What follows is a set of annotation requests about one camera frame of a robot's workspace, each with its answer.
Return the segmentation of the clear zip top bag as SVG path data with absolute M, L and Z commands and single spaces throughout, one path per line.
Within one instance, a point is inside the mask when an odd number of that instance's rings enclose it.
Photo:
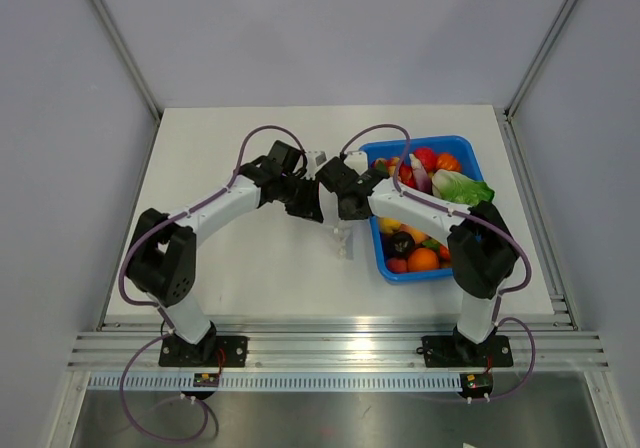
M 327 228 L 332 248 L 340 260 L 352 261 L 354 257 L 354 221 L 338 220 Z

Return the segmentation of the black eggplant toy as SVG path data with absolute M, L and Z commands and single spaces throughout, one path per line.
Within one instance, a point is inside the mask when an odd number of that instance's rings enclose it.
M 389 258 L 406 259 L 415 246 L 414 238 L 409 233 L 399 231 L 386 240 L 386 254 Z

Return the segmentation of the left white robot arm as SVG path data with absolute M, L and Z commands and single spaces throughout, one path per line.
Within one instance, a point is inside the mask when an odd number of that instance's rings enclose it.
M 288 215 L 321 223 L 316 169 L 322 151 L 302 152 L 282 141 L 269 153 L 235 168 L 228 184 L 175 213 L 150 208 L 138 218 L 123 262 L 121 282 L 130 281 L 162 316 L 162 367 L 242 367 L 248 340 L 220 336 L 192 290 L 197 250 L 218 230 L 265 204 L 279 202 Z

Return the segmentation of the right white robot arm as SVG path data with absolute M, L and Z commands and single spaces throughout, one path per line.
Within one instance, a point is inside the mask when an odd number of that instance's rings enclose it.
M 519 254 L 497 208 L 447 202 L 415 190 L 401 189 L 376 169 L 359 174 L 338 157 L 315 174 L 337 196 L 345 221 L 372 216 L 393 218 L 447 247 L 453 279 L 463 291 L 453 332 L 425 335 L 417 353 L 428 368 L 507 368 L 514 365 L 509 339 L 497 333 L 498 294 L 514 270 Z

